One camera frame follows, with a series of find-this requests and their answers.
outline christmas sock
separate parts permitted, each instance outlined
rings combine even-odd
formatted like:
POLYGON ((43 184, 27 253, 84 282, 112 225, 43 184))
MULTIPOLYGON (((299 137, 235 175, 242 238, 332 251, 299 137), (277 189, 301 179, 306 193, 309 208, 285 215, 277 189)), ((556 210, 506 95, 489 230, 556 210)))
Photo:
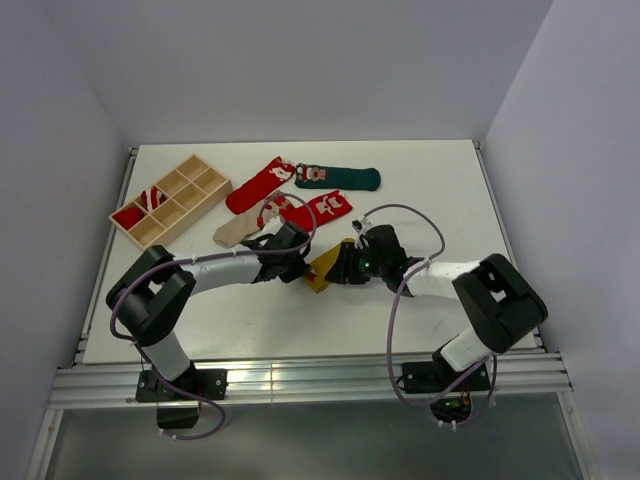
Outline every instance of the christmas sock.
MULTIPOLYGON (((316 217, 318 227, 329 223, 331 220, 342 217, 353 210, 353 207, 342 196, 339 190, 334 190, 326 195, 320 195, 319 197, 309 200, 307 203, 316 217)), ((282 216, 287 222, 297 223, 307 232, 313 229, 309 210, 307 210, 307 207, 304 205, 294 208, 282 216)))
POLYGON ((246 212, 289 180, 294 172, 295 167, 289 162, 281 157, 274 158, 255 177, 231 192, 225 203, 236 215, 246 212))
POLYGON ((300 188, 341 188, 342 190, 368 190, 373 192, 380 187, 380 172, 375 168, 359 170, 299 163, 296 166, 296 186, 300 188))
POLYGON ((314 292, 320 293, 329 286, 329 282, 324 279, 324 276, 336 263, 343 242, 355 243, 355 239, 345 238, 338 245, 333 247, 331 250, 324 252, 310 263, 311 271, 304 276, 304 283, 306 283, 314 292))
POLYGON ((140 200, 142 206, 147 209, 147 212, 151 213, 160 205, 162 205, 167 197, 160 191, 158 187, 151 187, 142 192, 140 200))
POLYGON ((113 219, 120 225, 122 225, 122 228, 124 228, 125 230, 130 230, 143 218, 144 212, 136 206, 125 208, 124 210, 120 210, 118 213, 115 213, 113 215, 113 219))
MULTIPOLYGON (((280 192, 276 190, 273 193, 275 195, 280 192)), ((293 204, 286 197, 278 197, 269 202, 262 212, 262 217, 258 218, 261 208, 262 202, 259 202, 218 227, 213 234, 213 240, 225 248, 234 247, 245 237, 260 230, 271 218, 294 209, 293 204)))

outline wooden compartment box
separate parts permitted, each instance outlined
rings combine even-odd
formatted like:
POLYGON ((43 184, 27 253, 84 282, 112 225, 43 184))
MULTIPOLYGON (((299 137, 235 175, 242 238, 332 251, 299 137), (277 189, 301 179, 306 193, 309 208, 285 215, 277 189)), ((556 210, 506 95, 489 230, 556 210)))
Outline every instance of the wooden compartment box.
POLYGON ((139 195, 109 216, 143 250, 151 245, 166 247, 233 190, 231 180, 195 154, 151 187, 167 197, 153 212, 147 212, 139 195), (129 207, 138 207, 144 216, 127 230, 114 215, 129 207))

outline white table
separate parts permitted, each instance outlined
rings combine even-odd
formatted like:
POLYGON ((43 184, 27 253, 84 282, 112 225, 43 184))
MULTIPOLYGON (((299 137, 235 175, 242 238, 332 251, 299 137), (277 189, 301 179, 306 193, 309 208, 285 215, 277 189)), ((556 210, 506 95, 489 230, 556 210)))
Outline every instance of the white table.
MULTIPOLYGON (((297 163, 375 167, 382 176, 377 192, 344 192, 352 215, 321 227, 309 260, 351 236, 351 220, 385 203, 405 203, 429 215, 442 229, 446 261, 507 255, 496 212, 469 140, 244 143, 214 145, 145 145, 140 147, 126 201, 196 153, 240 186, 272 158, 297 163)), ((311 199, 324 190, 302 190, 293 180, 282 188, 311 199)), ((214 207, 169 247, 174 253, 209 253, 223 249, 212 241, 215 229, 232 218, 224 203, 214 207)), ((391 223, 409 255, 427 256, 438 239, 422 219, 400 210, 372 215, 391 223)), ((91 319, 85 363, 136 362, 134 347, 109 333, 105 295, 140 255, 117 233, 104 270, 91 319)), ((277 359, 381 354, 393 294, 380 281, 365 286, 332 285, 320 294, 302 281, 233 285, 189 300, 176 333, 192 359, 277 359)), ((434 351, 468 325, 458 302, 439 298, 403 299, 398 312, 394 352, 434 351)), ((515 348, 535 348, 532 334, 515 348)))

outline beige sock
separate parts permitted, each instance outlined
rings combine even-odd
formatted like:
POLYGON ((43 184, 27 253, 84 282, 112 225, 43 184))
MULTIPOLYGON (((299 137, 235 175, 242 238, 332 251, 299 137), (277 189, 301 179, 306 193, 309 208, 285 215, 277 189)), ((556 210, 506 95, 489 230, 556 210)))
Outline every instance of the beige sock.
MULTIPOLYGON (((258 227, 258 215, 262 208, 262 202, 258 202, 244 213, 236 215, 224 225, 218 227, 213 234, 213 241, 225 248, 231 248, 239 244, 245 237, 260 230, 258 227)), ((280 208, 273 202, 262 212, 262 218, 267 223, 271 218, 278 215, 280 208)))

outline white wall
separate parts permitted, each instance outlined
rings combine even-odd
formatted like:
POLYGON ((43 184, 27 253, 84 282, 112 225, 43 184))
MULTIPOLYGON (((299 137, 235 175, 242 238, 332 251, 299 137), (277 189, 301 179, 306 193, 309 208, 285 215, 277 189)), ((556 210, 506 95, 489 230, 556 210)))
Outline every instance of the white wall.
POLYGON ((640 2, 556 0, 484 144, 606 478, 640 475, 640 2))
POLYGON ((126 150, 35 0, 0 2, 0 478, 80 335, 126 150))
POLYGON ((133 143, 484 138, 551 0, 41 0, 133 143))

